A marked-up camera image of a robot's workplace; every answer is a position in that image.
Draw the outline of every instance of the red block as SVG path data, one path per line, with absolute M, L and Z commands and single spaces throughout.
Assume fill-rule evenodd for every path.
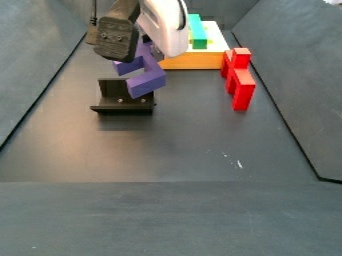
M 234 68 L 247 68 L 251 60 L 251 52 L 249 48 L 234 48 L 231 64 Z
M 227 77 L 229 73 L 229 68 L 230 68 L 230 63 L 231 63 L 231 56 L 233 56 L 233 51 L 225 51 L 223 52 L 223 58 L 222 58 L 222 66 L 221 66 L 221 76 Z
M 235 111 L 246 111 L 249 109 L 254 94 L 255 81 L 247 69 L 234 69 L 233 77 L 237 83 L 233 98 L 233 109 Z
M 237 89 L 237 81 L 234 79 L 234 76 L 235 76 L 234 68 L 230 68 L 229 69 L 227 80 L 226 80 L 226 92 L 229 94 L 234 94 L 235 89 Z
M 226 91 L 234 95 L 233 109 L 246 111 L 255 89 L 255 81 L 249 71 L 251 52 L 247 48 L 234 48 L 223 53 L 221 75 L 227 78 Z

